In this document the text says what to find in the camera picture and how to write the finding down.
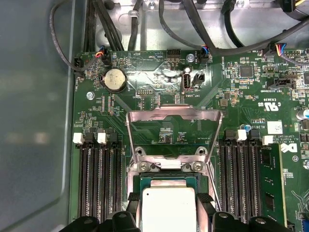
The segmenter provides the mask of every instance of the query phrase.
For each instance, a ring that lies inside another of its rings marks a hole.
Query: motherboard
[[[155,176],[157,166],[140,164],[129,185],[135,156],[200,153],[211,164],[208,174],[195,163],[182,178],[198,192],[212,192],[217,209],[244,223],[265,216],[303,231],[309,220],[308,67],[262,51],[208,53],[111,51],[110,63],[99,59],[75,78],[71,220],[95,216],[102,222],[126,209],[131,191],[162,178]],[[285,54],[309,59],[307,50]],[[94,55],[82,53],[76,62]],[[174,114],[158,116],[170,109]],[[204,112],[210,120],[198,117]]]

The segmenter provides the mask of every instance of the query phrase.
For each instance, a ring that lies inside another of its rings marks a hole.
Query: screw
[[[265,220],[262,218],[257,218],[255,221],[260,224],[266,224]]]
[[[195,162],[193,164],[193,170],[196,172],[200,172],[203,169],[203,165],[201,164],[201,162]]]
[[[195,56],[193,54],[188,54],[186,60],[187,62],[192,63],[195,60]]]
[[[184,69],[184,72],[185,72],[185,73],[189,73],[189,72],[191,72],[191,69],[190,69],[189,67],[186,67],[186,68]]]
[[[151,1],[149,4],[148,4],[148,7],[150,8],[150,10],[154,10],[155,9],[155,3],[153,1]]]
[[[305,169],[309,169],[309,160],[305,160],[303,162],[303,166],[304,166]]]
[[[95,98],[95,93],[94,92],[88,92],[86,94],[86,97],[88,100],[93,100]]]
[[[226,213],[219,213],[219,216],[222,218],[227,218],[227,214]]]
[[[140,169],[141,169],[143,172],[148,171],[148,168],[149,168],[148,163],[146,163],[146,162],[140,163]]]
[[[236,5],[237,5],[237,7],[241,8],[245,5],[245,1],[239,0],[239,1],[236,2]]]

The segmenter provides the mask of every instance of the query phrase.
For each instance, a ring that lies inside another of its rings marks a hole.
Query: ram slot
[[[113,211],[121,210],[122,156],[119,149],[113,150]]]
[[[258,149],[257,146],[250,144],[248,146],[248,171],[249,171],[249,197],[250,197],[250,217],[260,215],[259,199],[259,173],[257,164]]]
[[[231,173],[232,173],[232,186],[233,186],[233,200],[234,200],[234,214],[237,217],[240,217],[240,209],[241,209],[241,204],[240,204],[240,181],[241,177],[239,175],[239,167],[238,167],[238,149],[237,146],[233,146],[231,148]]]
[[[246,155],[246,147],[243,143],[237,144],[237,175],[238,175],[238,207],[239,212],[238,216],[240,220],[244,223],[248,222],[248,218],[246,215],[248,198],[246,196],[246,165],[245,165],[245,155]]]
[[[87,216],[93,216],[94,203],[94,149],[88,149]]]
[[[103,199],[103,149],[98,151],[98,192],[97,192],[97,218],[102,223],[102,199]]]
[[[101,207],[101,221],[105,221],[109,212],[111,211],[110,206],[110,195],[111,195],[111,155],[109,149],[104,149],[102,157],[102,207]]]
[[[225,158],[226,158],[226,167],[227,167],[227,195],[228,195],[228,212],[234,214],[234,179],[232,172],[232,149],[230,142],[227,142],[224,147]]]
[[[98,187],[99,187],[99,149],[93,149],[93,214],[92,216],[98,217]]]
[[[227,199],[227,167],[225,158],[225,146],[220,146],[218,151],[219,165],[220,165],[220,199],[222,211],[228,211],[228,199]]]
[[[80,168],[79,168],[79,194],[78,194],[78,217],[86,215],[86,195],[87,195],[87,149],[80,148]]]

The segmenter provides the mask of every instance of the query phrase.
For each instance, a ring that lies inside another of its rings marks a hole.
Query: dell logo
[[[289,152],[297,152],[297,144],[281,144],[281,151],[283,153]]]

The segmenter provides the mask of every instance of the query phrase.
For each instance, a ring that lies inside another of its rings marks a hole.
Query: metal retention bracket
[[[131,18],[137,18],[137,22],[138,24],[140,24],[140,13],[138,11],[129,11],[128,15],[131,17]]]
[[[152,111],[131,111],[126,114],[126,126],[130,139],[130,146],[132,152],[132,159],[134,163],[138,163],[139,158],[135,151],[135,145],[133,141],[132,131],[130,124],[132,122],[142,121],[142,120],[164,120],[167,116],[179,115],[184,120],[210,120],[217,123],[217,129],[213,133],[210,141],[210,151],[205,160],[206,163],[209,162],[211,154],[214,149],[214,142],[217,139],[219,129],[222,123],[223,114],[219,110],[196,110],[191,105],[167,105],[164,104],[161,107],[157,107]]]

